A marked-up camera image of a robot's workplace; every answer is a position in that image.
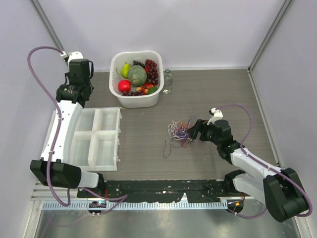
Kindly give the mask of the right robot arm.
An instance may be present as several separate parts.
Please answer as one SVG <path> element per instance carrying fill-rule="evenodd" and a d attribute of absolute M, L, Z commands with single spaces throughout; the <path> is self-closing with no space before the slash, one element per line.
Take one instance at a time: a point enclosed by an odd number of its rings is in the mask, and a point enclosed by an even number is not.
<path fill-rule="evenodd" d="M 252 154 L 234 140 L 228 121 L 199 119 L 187 133 L 191 139 L 213 143 L 222 159 L 239 167 L 239 171 L 226 176 L 227 181 L 223 184 L 226 194 L 234 196 L 242 192 L 252 196 L 264 204 L 278 222 L 312 213 L 312 203 L 296 171 L 273 166 Z"/>

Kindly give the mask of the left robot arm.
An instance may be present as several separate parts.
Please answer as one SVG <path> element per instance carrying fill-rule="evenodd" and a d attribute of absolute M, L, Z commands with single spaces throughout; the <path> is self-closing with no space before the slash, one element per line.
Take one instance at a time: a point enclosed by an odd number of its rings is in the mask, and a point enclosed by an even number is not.
<path fill-rule="evenodd" d="M 68 81 L 59 86 L 53 102 L 57 106 L 47 145 L 39 160 L 32 160 L 30 170 L 44 186 L 69 189 L 88 188 L 95 198 L 102 197 L 106 186 L 100 173 L 83 171 L 71 165 L 71 144 L 77 122 L 93 91 L 93 63 L 88 59 L 72 59 L 65 73 Z"/>

